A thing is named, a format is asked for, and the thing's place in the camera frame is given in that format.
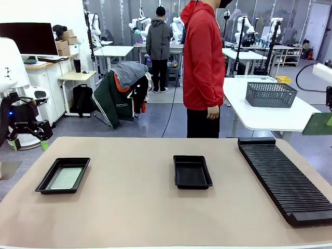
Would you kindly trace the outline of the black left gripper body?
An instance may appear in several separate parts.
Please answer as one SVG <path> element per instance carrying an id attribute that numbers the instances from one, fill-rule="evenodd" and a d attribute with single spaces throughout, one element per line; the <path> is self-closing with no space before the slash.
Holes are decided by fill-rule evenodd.
<path id="1" fill-rule="evenodd" d="M 9 108 L 9 126 L 18 131 L 38 131 L 40 122 L 37 121 L 38 106 L 41 100 L 31 97 L 18 96 L 10 93 L 11 106 Z"/>

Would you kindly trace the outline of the person's right hand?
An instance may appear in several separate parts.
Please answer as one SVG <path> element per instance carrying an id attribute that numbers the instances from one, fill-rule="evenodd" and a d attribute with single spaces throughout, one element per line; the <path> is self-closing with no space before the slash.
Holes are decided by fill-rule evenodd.
<path id="1" fill-rule="evenodd" d="M 214 120 L 219 118 L 220 108 L 218 105 L 207 108 L 207 119 Z"/>

